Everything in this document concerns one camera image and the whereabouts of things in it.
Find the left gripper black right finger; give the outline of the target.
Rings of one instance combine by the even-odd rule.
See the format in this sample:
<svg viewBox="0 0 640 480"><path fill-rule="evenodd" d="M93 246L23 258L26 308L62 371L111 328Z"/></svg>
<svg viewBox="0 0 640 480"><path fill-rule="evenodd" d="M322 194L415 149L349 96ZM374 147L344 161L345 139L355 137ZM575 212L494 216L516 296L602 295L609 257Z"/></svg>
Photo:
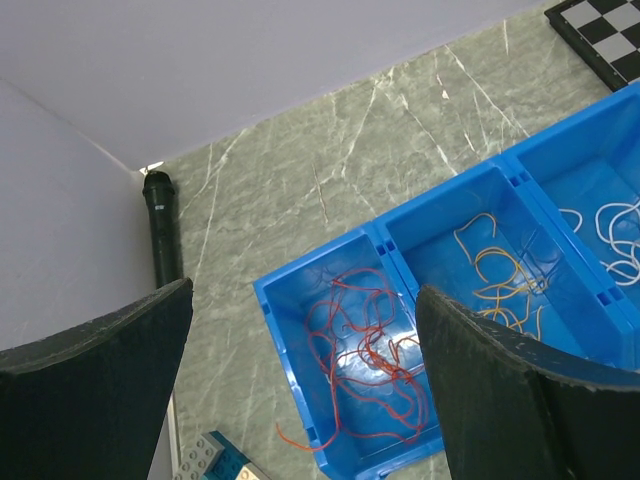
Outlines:
<svg viewBox="0 0 640 480"><path fill-rule="evenodd" d="M416 328L452 478L638 478L638 373L557 350L428 285Z"/></svg>

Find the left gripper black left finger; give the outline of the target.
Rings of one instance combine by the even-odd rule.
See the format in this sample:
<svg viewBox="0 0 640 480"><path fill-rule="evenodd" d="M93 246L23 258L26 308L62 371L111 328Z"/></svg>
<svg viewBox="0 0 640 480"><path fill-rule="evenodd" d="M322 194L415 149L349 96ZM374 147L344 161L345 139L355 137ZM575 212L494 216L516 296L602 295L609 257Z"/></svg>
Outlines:
<svg viewBox="0 0 640 480"><path fill-rule="evenodd" d="M4 479L144 479L191 325L176 280L122 309L1 353Z"/></svg>

